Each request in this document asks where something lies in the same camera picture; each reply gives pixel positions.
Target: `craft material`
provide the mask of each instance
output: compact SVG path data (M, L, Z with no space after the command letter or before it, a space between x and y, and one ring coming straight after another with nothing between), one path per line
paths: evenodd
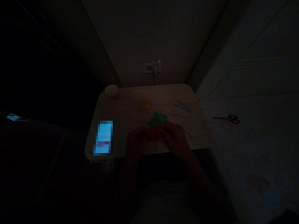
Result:
M188 118L188 117L184 117L184 116L176 115L176 114L169 114L169 115L173 115L173 116L177 116L177 117L182 117L182 118Z
M193 137L190 133L188 133L185 129L184 129L184 132L185 132L191 139L194 139L194 137Z
M222 117L213 117L214 119L220 119L220 120L228 120L233 124L238 124L240 123L239 118L236 115L229 115L227 118L222 118Z
M148 104L147 99L144 100L144 102L142 103L141 107L143 109L149 109L150 108L150 105Z
M187 109L185 109L185 108L182 108L182 107L180 107L180 106L178 106L178 105L176 105L176 104L175 104L175 106L177 106L177 107L179 107L179 108L181 108L181 109L183 109L183 110L185 110L185 111L188 111L188 112L190 112L190 113L193 113L192 111L189 111L189 110L187 110Z
M156 127L151 127L149 130L146 130L145 133L152 135L153 142L157 142L162 138L160 132L158 132L158 129Z
M180 104L182 104L179 100L178 100L178 102L180 103ZM186 107L184 104L182 104L184 107ZM189 111L191 111L192 112L192 110L190 110L188 107L186 107Z
M166 114L162 114L162 113L157 113L155 112L154 113L154 117L151 118L150 122L148 122L147 124L150 126L150 127L157 127L160 125L160 123L163 123L164 121L167 120L167 115Z
M104 92L114 100L119 100L121 98L118 87L116 85L109 85L105 88Z
M152 121L148 122L147 125L150 126L150 127L157 127L157 126L159 126L159 124L156 124L155 122L152 122Z

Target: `person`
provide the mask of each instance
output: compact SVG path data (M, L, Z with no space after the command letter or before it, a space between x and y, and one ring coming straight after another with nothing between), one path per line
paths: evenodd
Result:
M213 186L190 149L181 126L165 121L158 127L169 150L181 159L188 173L184 183L149 184L136 195L136 175L145 145L151 141L147 128L127 135L126 152L110 219L121 223L233 223L235 216L229 202Z

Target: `phone screen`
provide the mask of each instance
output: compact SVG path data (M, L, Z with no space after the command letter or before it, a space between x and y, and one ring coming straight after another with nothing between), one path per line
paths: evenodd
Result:
M93 146L94 156L105 156L111 153L113 139L113 121L100 121L97 125L96 143Z

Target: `dark floor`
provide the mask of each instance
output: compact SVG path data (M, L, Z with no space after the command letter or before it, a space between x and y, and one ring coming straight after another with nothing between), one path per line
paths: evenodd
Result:
M9 171L4 176L7 188L2 204L9 205L4 214L38 211L52 218L90 220L106 213L122 159L111 166L90 164L84 154L88 127L70 130L34 120L8 124L11 131L5 134L5 155L13 159L7 159L4 167ZM225 194L210 149L194 152L211 181ZM137 190L158 180L187 180L182 162L172 153L142 157Z

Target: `green leaf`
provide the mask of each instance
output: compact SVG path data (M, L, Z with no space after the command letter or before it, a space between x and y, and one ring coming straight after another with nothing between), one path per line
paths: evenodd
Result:
M160 114L157 112L154 112L154 117L160 118Z
M161 114L161 115L160 115L160 118L161 118L162 120L166 121L168 117L167 117L166 114Z
M160 118L157 118L157 117L155 117L155 118L151 118L150 120L151 120L151 121L154 121L154 122L160 122Z
M150 127L156 127L156 126L157 126L156 123L154 123L154 122L152 122L152 121L148 122L147 124L148 124L148 126L150 126Z

